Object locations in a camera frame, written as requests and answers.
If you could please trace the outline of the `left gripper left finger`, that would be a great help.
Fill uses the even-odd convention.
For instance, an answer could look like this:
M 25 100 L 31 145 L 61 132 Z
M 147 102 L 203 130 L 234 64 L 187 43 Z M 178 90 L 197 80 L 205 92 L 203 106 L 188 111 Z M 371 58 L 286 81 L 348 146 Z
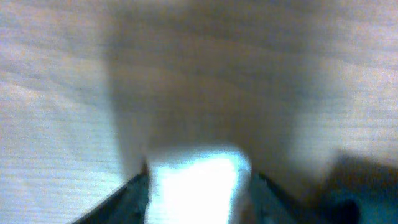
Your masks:
M 144 224 L 148 201 L 149 177 L 144 162 L 141 173 L 73 224 Z

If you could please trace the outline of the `black pants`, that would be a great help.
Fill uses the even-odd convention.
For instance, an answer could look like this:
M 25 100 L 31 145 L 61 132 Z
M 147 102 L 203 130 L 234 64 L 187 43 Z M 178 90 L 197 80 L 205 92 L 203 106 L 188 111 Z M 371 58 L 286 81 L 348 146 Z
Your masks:
M 302 157 L 312 181 L 299 223 L 397 224 L 397 168 L 343 153 Z

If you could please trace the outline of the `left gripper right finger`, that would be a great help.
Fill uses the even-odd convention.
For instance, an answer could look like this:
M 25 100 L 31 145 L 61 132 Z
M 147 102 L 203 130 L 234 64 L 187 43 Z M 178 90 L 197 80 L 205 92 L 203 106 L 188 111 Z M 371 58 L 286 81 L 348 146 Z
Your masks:
M 253 173 L 249 192 L 258 223 L 311 223 L 311 213 L 264 174 Z

